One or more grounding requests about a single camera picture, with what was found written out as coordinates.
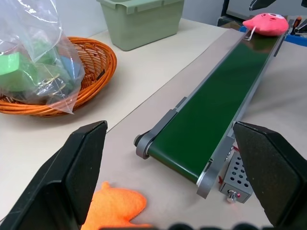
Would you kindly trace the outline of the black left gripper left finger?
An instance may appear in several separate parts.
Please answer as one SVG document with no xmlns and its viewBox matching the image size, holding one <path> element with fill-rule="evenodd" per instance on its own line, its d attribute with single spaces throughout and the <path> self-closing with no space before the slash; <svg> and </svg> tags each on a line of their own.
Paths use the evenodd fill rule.
<svg viewBox="0 0 307 230">
<path fill-rule="evenodd" d="M 37 171 L 2 230 L 79 230 L 99 177 L 107 121 L 82 126 Z"/>
</svg>

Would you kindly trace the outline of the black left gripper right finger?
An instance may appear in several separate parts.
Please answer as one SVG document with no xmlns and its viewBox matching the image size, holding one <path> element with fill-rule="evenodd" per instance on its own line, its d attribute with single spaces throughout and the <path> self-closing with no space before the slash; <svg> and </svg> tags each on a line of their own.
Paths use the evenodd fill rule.
<svg viewBox="0 0 307 230">
<path fill-rule="evenodd" d="M 307 228 L 307 161 L 278 132 L 245 122 L 233 131 L 251 187 L 278 229 Z"/>
</svg>

